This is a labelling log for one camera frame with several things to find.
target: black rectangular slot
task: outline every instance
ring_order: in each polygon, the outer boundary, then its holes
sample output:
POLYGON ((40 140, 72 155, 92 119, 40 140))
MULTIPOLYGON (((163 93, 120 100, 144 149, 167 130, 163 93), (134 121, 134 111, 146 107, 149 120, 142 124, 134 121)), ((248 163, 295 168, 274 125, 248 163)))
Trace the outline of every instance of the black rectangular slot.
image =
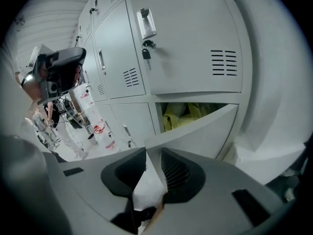
POLYGON ((63 173, 66 177, 77 174, 79 172, 83 172, 84 170, 81 167, 69 169, 69 170, 64 170, 63 173))
POLYGON ((254 226, 269 218, 269 213, 246 189, 234 191, 232 195, 254 226))

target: white ceiling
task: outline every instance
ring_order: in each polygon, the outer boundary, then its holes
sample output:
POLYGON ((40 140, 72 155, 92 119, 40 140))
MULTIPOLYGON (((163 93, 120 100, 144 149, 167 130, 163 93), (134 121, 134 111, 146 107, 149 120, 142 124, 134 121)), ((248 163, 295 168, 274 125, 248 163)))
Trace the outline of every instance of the white ceiling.
POLYGON ((70 47, 78 18, 88 0, 29 0, 20 11, 18 26, 18 61, 22 75, 30 71, 28 65, 32 50, 46 45, 52 50, 70 47))

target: red and white bottle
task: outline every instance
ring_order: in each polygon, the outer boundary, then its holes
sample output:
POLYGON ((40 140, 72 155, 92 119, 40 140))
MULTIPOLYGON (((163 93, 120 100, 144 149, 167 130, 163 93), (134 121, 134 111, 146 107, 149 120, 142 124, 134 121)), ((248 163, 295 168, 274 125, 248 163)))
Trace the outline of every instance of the red and white bottle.
POLYGON ((111 153, 116 153, 116 152, 121 151, 116 145, 116 142, 113 139, 111 132, 106 130, 105 125, 103 125, 102 128, 99 125, 95 125, 93 130, 94 130, 94 137, 101 147, 103 147, 107 151, 110 151, 111 153))

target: white cabinet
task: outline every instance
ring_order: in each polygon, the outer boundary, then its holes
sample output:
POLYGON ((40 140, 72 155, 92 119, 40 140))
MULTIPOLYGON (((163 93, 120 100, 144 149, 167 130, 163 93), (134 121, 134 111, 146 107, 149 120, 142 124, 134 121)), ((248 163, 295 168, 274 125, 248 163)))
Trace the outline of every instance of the white cabinet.
POLYGON ((78 19, 79 47, 83 47, 85 45, 88 37, 91 34, 91 15, 89 12, 90 8, 91 0, 88 0, 78 19))
POLYGON ((131 4, 141 43, 142 35, 156 27, 149 38, 156 43, 148 49, 151 70, 146 65, 151 94, 241 91, 240 40, 224 0, 131 0, 131 4))
POLYGON ((83 64, 84 78, 86 83, 89 85, 91 96, 95 102, 107 100, 108 98, 101 83, 99 71, 94 57, 92 38, 90 38, 86 43, 85 49, 87 53, 83 64))
POLYGON ((144 147, 145 139, 155 136, 147 103, 114 104, 112 109, 132 148, 144 147))
POLYGON ((108 104, 99 105, 96 104, 97 109, 99 111, 100 116, 102 117, 106 126, 112 131, 113 138, 118 145, 118 147, 122 150, 128 150, 129 147, 127 145, 127 139, 122 132, 120 124, 117 122, 115 115, 112 111, 112 108, 108 104))
POLYGON ((118 2, 119 0, 94 0, 93 8, 95 11, 92 13, 93 26, 95 27, 107 11, 118 2))
POLYGON ((102 21, 94 36, 108 97, 145 94, 125 1, 102 21))
POLYGON ((147 149, 167 147, 216 158, 231 130, 238 105, 228 104, 186 126, 145 141, 147 149))

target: black device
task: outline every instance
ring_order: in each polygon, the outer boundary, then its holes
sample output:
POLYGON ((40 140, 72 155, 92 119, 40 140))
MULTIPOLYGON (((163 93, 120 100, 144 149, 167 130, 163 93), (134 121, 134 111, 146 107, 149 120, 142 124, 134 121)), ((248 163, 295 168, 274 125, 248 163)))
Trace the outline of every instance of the black device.
POLYGON ((76 69, 82 67, 87 53, 80 47, 52 53, 42 53, 42 49, 42 46, 36 47, 29 62, 34 79, 40 83, 42 99, 38 105, 60 98, 76 87, 73 84, 76 69))

